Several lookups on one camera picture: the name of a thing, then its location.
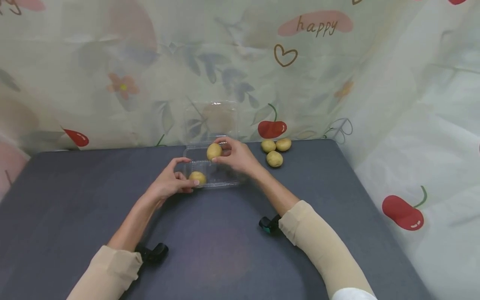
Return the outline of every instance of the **beige sleeve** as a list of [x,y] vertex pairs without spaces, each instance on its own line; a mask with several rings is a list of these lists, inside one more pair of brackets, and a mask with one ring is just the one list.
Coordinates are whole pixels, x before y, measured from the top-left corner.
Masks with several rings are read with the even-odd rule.
[[67,300],[118,300],[142,265],[139,253],[102,246]]
[[302,249],[324,279],[330,299],[342,288],[359,288],[373,295],[365,275],[337,233],[305,201],[279,221],[292,244]]

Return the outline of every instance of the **cherry stem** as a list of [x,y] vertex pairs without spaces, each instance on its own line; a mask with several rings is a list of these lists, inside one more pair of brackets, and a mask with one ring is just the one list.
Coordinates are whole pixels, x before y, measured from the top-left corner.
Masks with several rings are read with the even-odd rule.
[[162,137],[160,138],[160,141],[158,141],[158,143],[156,144],[155,147],[158,147],[158,145],[160,145],[160,143],[162,142],[162,139],[163,139],[164,136],[165,136],[165,134],[162,134]]
[[420,186],[421,187],[421,190],[423,191],[423,200],[418,203],[417,205],[415,205],[413,208],[417,208],[419,207],[420,205],[424,204],[425,201],[427,201],[427,191],[425,190],[425,188],[423,187],[423,185]]
[[275,112],[275,120],[273,120],[273,122],[276,121],[276,116],[277,116],[277,113],[276,113],[276,109],[273,105],[271,105],[270,103],[268,103],[268,105],[270,105],[272,108],[273,108],[273,111]]

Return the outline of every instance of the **person's right hand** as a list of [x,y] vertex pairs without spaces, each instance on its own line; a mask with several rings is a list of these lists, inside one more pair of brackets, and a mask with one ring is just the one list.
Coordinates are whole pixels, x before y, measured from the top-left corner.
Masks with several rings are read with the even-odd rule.
[[247,175],[252,174],[258,168],[262,168],[262,165],[253,156],[246,144],[227,136],[219,137],[214,141],[217,144],[221,142],[226,142],[226,144],[220,144],[223,153],[222,156],[215,157],[212,160],[214,163],[229,165],[235,171]]

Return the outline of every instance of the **plastic container lid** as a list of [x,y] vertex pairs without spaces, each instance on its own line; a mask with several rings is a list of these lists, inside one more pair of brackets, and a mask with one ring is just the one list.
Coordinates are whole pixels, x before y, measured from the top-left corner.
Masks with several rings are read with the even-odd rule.
[[208,146],[218,137],[238,139],[238,104],[236,102],[192,102],[185,108],[185,143],[183,156],[192,161],[185,165],[188,178],[193,171],[202,172],[207,183],[202,187],[227,187],[240,184],[241,175],[229,166],[215,164],[206,157]]
[[185,108],[185,144],[188,148],[209,146],[220,136],[238,139],[236,102],[192,102]]

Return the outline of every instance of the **dark gray table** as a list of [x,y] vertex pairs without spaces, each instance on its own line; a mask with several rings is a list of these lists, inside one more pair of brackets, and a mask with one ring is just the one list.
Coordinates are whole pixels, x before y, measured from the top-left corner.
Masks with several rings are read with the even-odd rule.
[[[250,144],[265,164],[259,144]],[[41,153],[0,204],[0,299],[65,299],[91,258],[184,147]],[[273,175],[337,231],[379,299],[430,299],[335,142],[295,141]],[[274,210],[251,183],[174,197],[144,242],[170,252],[142,267],[124,299],[328,299],[283,236],[258,227]]]

